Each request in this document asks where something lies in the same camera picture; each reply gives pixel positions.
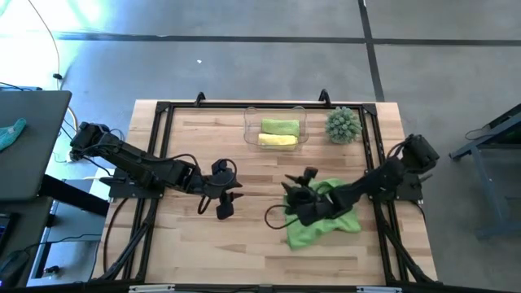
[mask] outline clear plastic container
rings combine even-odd
[[[263,119],[297,120],[299,129],[298,136],[294,135],[296,137],[295,143],[274,145],[260,142],[259,134],[261,133],[280,134],[266,132],[266,127],[263,130]],[[252,151],[298,151],[308,141],[309,135],[306,126],[306,110],[303,107],[294,107],[292,109],[257,109],[248,107],[244,110],[244,141],[250,145],[250,150]]]

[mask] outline yellow sponge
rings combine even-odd
[[[293,135],[259,133],[259,145],[264,148],[292,150],[298,143],[297,137]]]

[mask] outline green cloth on desk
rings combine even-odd
[[[331,178],[324,181],[311,181],[309,187],[319,193],[325,193],[334,187],[344,185],[346,182]],[[297,218],[297,215],[286,215],[286,224]],[[357,233],[360,232],[361,226],[358,223],[357,213],[355,209],[346,212],[336,219],[324,219],[311,224],[308,227],[303,226],[300,221],[289,225],[287,228],[287,244],[292,250],[307,247],[313,244],[317,239],[325,233],[332,230],[340,230],[344,232]]]

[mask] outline black metal frame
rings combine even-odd
[[[378,121],[378,113],[376,111],[376,106],[374,103],[332,103],[331,98],[326,90],[322,90],[322,92],[319,95],[319,102],[322,103],[299,103],[299,102],[265,102],[265,103],[258,103],[258,102],[248,102],[248,101],[241,101],[241,102],[234,102],[234,101],[226,101],[226,102],[209,102],[206,103],[204,100],[206,100],[206,97],[204,96],[204,93],[199,93],[197,96],[197,99],[195,102],[158,102],[155,107],[155,116],[154,116],[154,122],[152,124],[152,131],[151,131],[151,137],[149,141],[148,146],[148,152],[153,153],[155,150],[155,145],[157,143],[157,136],[159,132],[159,124],[161,116],[166,113],[166,124],[164,127],[164,135],[163,135],[163,141],[161,142],[161,149],[160,149],[160,157],[164,158],[167,155],[169,140],[170,140],[170,130],[172,128],[173,124],[173,114],[176,108],[247,108],[247,107],[256,107],[256,108],[270,108],[270,109],[289,109],[293,107],[305,107],[306,109],[335,109],[336,107],[349,107],[350,109],[356,111],[360,117],[361,125],[362,125],[362,143],[364,146],[364,152],[366,157],[366,164],[367,169],[372,170],[374,169],[374,162],[373,162],[373,156],[372,156],[372,150],[370,145],[370,139],[369,139],[369,131],[367,127],[367,116],[370,117],[371,124],[373,126],[374,130],[374,138],[376,142],[376,149],[377,153],[379,154],[379,163],[382,163],[385,160],[385,156],[383,154],[383,143],[382,143],[382,137],[379,130],[379,121]],[[133,226],[131,230],[131,237],[135,234],[135,232],[139,229],[140,222],[142,219],[142,210],[144,207],[146,200],[145,199],[138,199],[138,204],[136,206],[136,212],[134,213],[134,221]],[[151,204],[154,205],[153,209],[151,209],[152,212],[155,213],[155,210],[158,207],[159,200],[158,199],[151,199]],[[377,211],[381,209],[381,206],[379,203],[374,203],[374,212],[375,215],[377,214]],[[397,217],[396,217],[396,210],[393,203],[387,204],[387,209],[389,211],[389,219],[391,222],[391,227],[393,231],[396,233],[396,236],[398,239],[400,239],[400,233],[398,229],[397,224]],[[377,225],[377,231],[379,235],[379,245],[380,245],[380,252],[382,256],[382,263],[383,263],[383,273],[385,276],[386,283],[396,281],[393,273],[392,273],[392,267],[391,267],[391,261],[389,257],[389,251],[387,247],[387,238],[383,231],[384,222],[379,219],[378,217],[375,217],[376,219],[376,225]],[[145,236],[143,249],[142,249],[142,256],[140,260],[140,265],[138,269],[138,273],[136,275],[135,280],[138,282],[144,282],[145,281],[145,275],[147,272],[147,264],[148,264],[148,258],[150,255],[150,249],[151,249],[151,239],[153,235],[153,226],[147,231],[147,234]],[[398,256],[398,263],[399,263],[399,270],[400,270],[400,280],[401,281],[408,281],[408,274],[407,270],[405,268],[405,265],[401,259],[400,256]],[[123,271],[123,279],[130,279],[130,274],[132,273],[132,265],[134,262],[134,253],[129,258],[129,260],[125,263],[124,271]]]

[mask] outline white cable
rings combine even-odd
[[[51,30],[49,29],[49,27],[47,26],[47,23],[45,22],[45,20],[43,20],[43,17],[40,15],[40,12],[38,12],[38,9],[36,9],[36,7],[34,6],[33,2],[31,0],[27,0],[29,2],[29,4],[31,4],[31,6],[33,7],[34,9],[34,12],[36,12],[36,14],[38,15],[38,17],[40,18],[40,20],[42,21],[43,25],[46,27],[46,30],[47,32],[49,33],[50,35],[50,38],[52,40],[52,43],[55,45],[55,51],[56,51],[56,59],[58,60],[58,68],[57,68],[57,71],[56,73],[59,74],[59,51],[58,51],[58,46],[56,45],[56,40],[55,40],[55,36],[53,36]],[[59,80],[58,78],[56,78],[56,90],[61,90],[60,86],[59,86]],[[77,133],[78,131],[78,123],[77,123],[77,119],[76,119],[76,115],[74,114],[74,111],[70,108],[70,107],[67,107],[67,112],[70,114],[70,116],[72,117],[72,126],[74,126],[74,132]]]

